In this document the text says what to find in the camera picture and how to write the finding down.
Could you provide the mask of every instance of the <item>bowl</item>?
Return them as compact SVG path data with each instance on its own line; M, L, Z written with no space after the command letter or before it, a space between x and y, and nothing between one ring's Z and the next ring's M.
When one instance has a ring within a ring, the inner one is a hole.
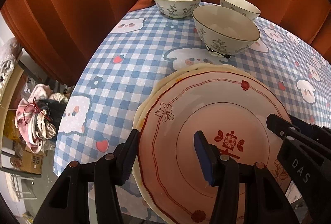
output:
M219 5L201 5L193 19L201 40L221 54L244 51L260 38L260 31L244 15Z
M220 0L221 6L230 8L234 11L239 12L240 14L245 15L250 20L257 18L261 11L250 2L246 0Z
M201 0L154 0L158 9L173 19L181 19L192 14Z

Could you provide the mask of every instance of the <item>table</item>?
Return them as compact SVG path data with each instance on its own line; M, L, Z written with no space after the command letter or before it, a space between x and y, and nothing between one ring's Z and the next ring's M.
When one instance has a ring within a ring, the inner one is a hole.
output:
M278 25L263 18L255 23L261 38L227 60L207 52L191 16L171 20L156 6L127 13L96 50L73 91L59 129L54 172L59 175L70 161L92 162L113 152L128 137L135 111L156 82L199 62L242 69L264 83L289 114L331 127L330 64ZM117 193L123 213L163 222L132 175Z

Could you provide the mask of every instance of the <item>white plate with red rim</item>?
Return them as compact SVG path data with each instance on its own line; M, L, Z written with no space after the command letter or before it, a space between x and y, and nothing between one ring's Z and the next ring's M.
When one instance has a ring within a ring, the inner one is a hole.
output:
M167 83L136 126L141 138L133 174L151 209L168 223L209 223L217 187L204 180L193 146L197 130L240 163L263 162L286 191L290 177L276 159L282 140L266 127L271 113L290 121L281 102L250 75L210 68ZM242 185L237 223L244 210Z

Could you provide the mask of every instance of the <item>red string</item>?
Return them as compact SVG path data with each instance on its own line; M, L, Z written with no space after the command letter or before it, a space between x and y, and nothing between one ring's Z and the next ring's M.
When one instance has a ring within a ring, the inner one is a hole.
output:
M39 108L39 106L36 104L36 97L34 97L34 99L33 99L33 101L32 101L32 103L29 103L25 108L24 108L24 110L23 110L23 119L24 119L24 122L25 122L25 124L27 124L27 122L26 122L26 120L25 120L25 110L27 109L27 107L29 107L29 106L33 106L34 107L34 109L33 109L33 113L34 114L39 114L39 113L41 113L45 118L47 118L49 121L52 121L52 119L51 118L49 118L47 115L45 115L43 112L42 112L42 110Z

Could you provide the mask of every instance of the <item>round table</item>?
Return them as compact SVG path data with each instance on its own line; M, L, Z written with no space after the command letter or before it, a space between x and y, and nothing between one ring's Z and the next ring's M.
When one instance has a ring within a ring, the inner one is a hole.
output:
M264 83L289 114L331 127L330 64L278 25L260 17L254 22L260 39L223 59L208 53L192 16L171 20L156 6L127 13L96 50L72 93L59 128L54 172L59 175L70 161L92 162L113 152L125 142L135 111L153 86L200 62L242 69ZM117 193L123 213L163 222L142 198L132 175Z

